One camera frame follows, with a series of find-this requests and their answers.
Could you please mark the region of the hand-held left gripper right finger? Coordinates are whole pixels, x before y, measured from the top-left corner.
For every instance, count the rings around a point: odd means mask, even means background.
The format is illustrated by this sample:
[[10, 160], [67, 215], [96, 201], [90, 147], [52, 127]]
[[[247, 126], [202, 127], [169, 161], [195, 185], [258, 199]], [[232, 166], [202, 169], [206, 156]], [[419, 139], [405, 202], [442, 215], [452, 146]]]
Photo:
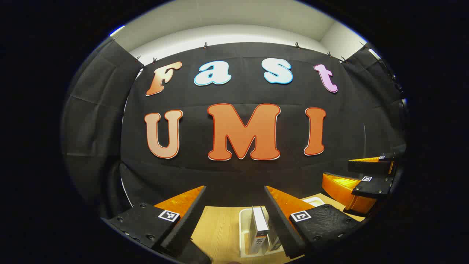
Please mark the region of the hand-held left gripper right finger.
[[362, 225], [333, 205], [313, 206], [273, 187], [264, 190], [269, 219], [291, 259], [340, 247]]

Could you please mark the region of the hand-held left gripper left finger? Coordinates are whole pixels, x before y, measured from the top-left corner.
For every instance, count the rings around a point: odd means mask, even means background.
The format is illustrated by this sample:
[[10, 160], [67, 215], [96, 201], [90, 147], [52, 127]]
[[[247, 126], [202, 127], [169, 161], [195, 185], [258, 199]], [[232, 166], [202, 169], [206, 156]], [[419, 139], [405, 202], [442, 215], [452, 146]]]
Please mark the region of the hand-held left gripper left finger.
[[196, 187], [155, 205], [140, 203], [105, 223], [145, 248], [185, 264], [211, 258], [192, 241], [206, 206], [206, 187]]

